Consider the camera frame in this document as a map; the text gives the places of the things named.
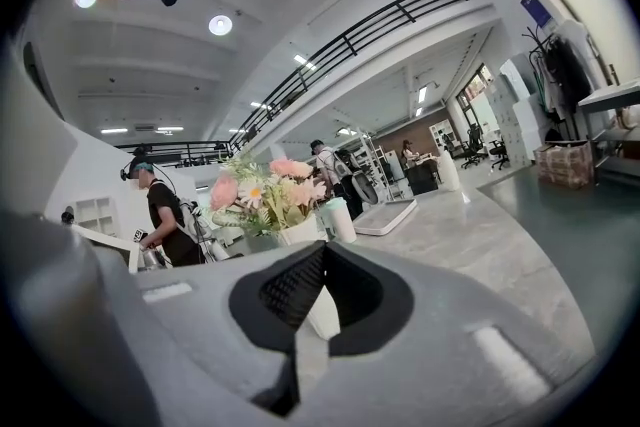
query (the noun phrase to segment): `wooden wall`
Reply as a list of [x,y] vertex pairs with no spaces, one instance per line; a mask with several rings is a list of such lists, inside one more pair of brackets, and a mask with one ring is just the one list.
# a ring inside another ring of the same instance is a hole
[[453,124],[453,120],[449,116],[449,112],[447,109],[441,109],[429,116],[420,118],[418,121],[415,121],[410,125],[399,128],[395,132],[391,132],[390,134],[378,138],[374,137],[373,143],[376,147],[382,146],[385,152],[395,150],[398,158],[400,158],[400,155],[402,154],[402,142],[405,139],[409,139],[409,141],[413,143],[413,152],[433,153],[434,155],[438,155],[438,147],[436,146],[436,142],[433,140],[429,127],[436,123],[440,123],[445,119],[449,120],[451,128],[453,128],[458,140],[460,140],[460,135],[456,130],[456,126]]

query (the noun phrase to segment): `white tray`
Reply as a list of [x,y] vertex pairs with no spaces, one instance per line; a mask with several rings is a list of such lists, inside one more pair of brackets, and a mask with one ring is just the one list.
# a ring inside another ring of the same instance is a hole
[[356,233],[361,235],[382,236],[393,230],[409,213],[416,208],[415,199],[389,201],[367,210],[353,221]]

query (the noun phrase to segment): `black chair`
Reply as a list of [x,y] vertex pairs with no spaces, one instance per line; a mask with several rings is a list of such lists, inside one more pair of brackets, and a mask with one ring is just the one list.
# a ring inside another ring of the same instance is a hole
[[480,150],[484,148],[484,144],[482,143],[482,130],[478,125],[471,125],[471,128],[467,131],[469,134],[469,142],[465,145],[463,143],[464,153],[461,157],[467,159],[464,164],[462,164],[462,169],[467,169],[471,164],[478,165],[480,160],[483,158],[483,155],[480,155]]
[[504,145],[504,141],[492,141],[492,142],[495,148],[491,148],[489,150],[489,153],[491,155],[499,156],[500,160],[496,160],[493,164],[491,164],[491,169],[493,169],[494,166],[497,166],[498,164],[500,164],[500,167],[498,168],[498,171],[500,171],[502,169],[502,166],[504,166],[507,162],[509,162],[509,155],[507,155],[507,147]]

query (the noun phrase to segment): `vent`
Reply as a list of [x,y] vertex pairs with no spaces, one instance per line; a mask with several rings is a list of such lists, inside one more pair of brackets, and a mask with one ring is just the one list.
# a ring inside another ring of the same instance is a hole
[[135,125],[136,132],[155,132],[155,125]]

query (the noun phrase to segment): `flower arrangement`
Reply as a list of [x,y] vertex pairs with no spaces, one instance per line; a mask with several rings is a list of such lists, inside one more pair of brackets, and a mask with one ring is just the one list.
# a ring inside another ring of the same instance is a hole
[[312,171],[304,162],[287,159],[271,162],[269,172],[247,157],[229,160],[211,191],[211,220],[251,235],[297,226],[326,192],[323,184],[313,184]]

